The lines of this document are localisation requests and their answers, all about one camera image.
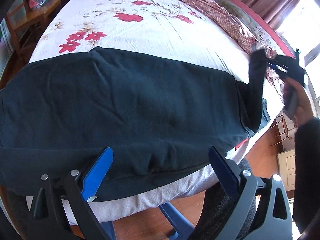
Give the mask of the right forearm black sleeve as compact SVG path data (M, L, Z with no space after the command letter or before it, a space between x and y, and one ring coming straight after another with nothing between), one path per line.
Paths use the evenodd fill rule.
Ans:
M302 233L319 210L319 119L312 118L297 129L295 155L293 220Z

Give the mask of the person right hand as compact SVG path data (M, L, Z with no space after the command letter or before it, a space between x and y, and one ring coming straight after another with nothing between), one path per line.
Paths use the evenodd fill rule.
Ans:
M285 102L288 101L287 98L289 96L287 94L289 93L291 87L293 87L297 92L298 99L297 108L293 115L293 122L296 127L300 127L306 124L308 121L310 121L314 117L314 115L305 88L299 82L290 77L285 79L285 86L283 92Z

